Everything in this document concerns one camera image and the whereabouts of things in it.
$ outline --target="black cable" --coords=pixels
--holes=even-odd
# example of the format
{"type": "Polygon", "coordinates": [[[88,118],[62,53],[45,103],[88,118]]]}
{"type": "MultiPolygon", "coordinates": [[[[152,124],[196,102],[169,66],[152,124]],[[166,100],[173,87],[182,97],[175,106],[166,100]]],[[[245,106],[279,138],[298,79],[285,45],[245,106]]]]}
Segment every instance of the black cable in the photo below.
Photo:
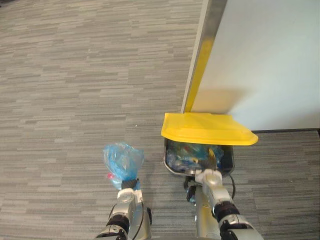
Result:
{"type": "Polygon", "coordinates": [[[113,205],[113,207],[111,208],[111,211],[110,211],[110,213],[109,213],[108,219],[110,219],[110,216],[111,216],[111,214],[112,214],[112,211],[114,210],[114,208],[115,208],[116,205],[117,205],[117,204],[113,205]]]}
{"type": "Polygon", "coordinates": [[[139,231],[140,231],[140,228],[142,226],[142,222],[144,221],[144,215],[145,215],[145,208],[144,208],[144,202],[141,201],[141,206],[142,206],[142,218],[141,218],[141,222],[140,222],[140,225],[138,227],[138,230],[136,231],[134,237],[132,238],[132,240],[135,240],[136,236],[138,235],[139,231]]]}
{"type": "Polygon", "coordinates": [[[235,180],[234,178],[231,176],[231,174],[228,173],[228,176],[231,178],[231,181],[232,181],[232,199],[234,199],[235,195],[236,195],[236,183],[235,183],[235,180]]]}

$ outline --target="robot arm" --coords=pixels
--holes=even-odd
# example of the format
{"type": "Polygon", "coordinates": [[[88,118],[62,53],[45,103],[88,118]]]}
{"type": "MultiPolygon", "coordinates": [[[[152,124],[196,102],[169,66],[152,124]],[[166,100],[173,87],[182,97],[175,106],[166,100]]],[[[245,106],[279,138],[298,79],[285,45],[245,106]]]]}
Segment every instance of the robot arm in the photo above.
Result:
{"type": "Polygon", "coordinates": [[[257,230],[240,215],[227,189],[223,187],[219,171],[197,170],[195,181],[202,184],[202,191],[208,196],[222,240],[263,240],[257,230]]]}
{"type": "Polygon", "coordinates": [[[95,240],[127,240],[136,206],[141,201],[141,190],[125,188],[119,191],[117,203],[111,210],[109,221],[95,240]]]}

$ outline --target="yellow stripe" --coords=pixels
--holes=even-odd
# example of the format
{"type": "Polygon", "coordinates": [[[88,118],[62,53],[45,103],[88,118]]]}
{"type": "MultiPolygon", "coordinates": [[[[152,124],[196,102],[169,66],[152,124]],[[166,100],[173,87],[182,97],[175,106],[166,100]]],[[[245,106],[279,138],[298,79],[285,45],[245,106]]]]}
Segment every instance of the yellow stripe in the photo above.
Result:
{"type": "Polygon", "coordinates": [[[201,83],[202,76],[204,75],[213,45],[214,45],[214,39],[212,38],[204,39],[202,41],[200,52],[199,52],[196,66],[194,69],[193,78],[191,81],[191,87],[186,99],[186,104],[184,109],[185,112],[190,112],[192,109],[192,106],[194,105],[194,101],[196,99],[199,85],[201,83]]]}

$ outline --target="gray carpet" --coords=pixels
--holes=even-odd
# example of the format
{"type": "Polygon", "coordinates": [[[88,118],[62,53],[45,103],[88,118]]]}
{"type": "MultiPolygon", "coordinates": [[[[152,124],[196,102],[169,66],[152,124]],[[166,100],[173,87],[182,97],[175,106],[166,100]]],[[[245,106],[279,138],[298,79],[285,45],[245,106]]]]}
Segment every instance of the gray carpet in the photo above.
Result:
{"type": "MultiPolygon", "coordinates": [[[[194,235],[182,179],[162,165],[200,0],[13,0],[0,8],[0,240],[92,239],[117,191],[105,144],[144,149],[153,235],[194,235]]],[[[265,239],[319,239],[319,136],[235,147],[235,203],[265,239]]],[[[231,190],[230,180],[225,179],[231,190]]]]}

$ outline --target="blue plastic bag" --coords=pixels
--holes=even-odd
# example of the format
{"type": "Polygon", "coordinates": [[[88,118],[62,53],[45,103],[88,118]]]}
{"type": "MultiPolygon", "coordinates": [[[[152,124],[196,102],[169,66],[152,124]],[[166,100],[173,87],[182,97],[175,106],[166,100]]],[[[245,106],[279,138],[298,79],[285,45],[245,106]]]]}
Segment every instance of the blue plastic bag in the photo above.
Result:
{"type": "Polygon", "coordinates": [[[120,190],[122,181],[137,178],[138,170],[144,162],[144,151],[125,143],[110,144],[103,149],[103,161],[111,173],[108,178],[120,190]]]}

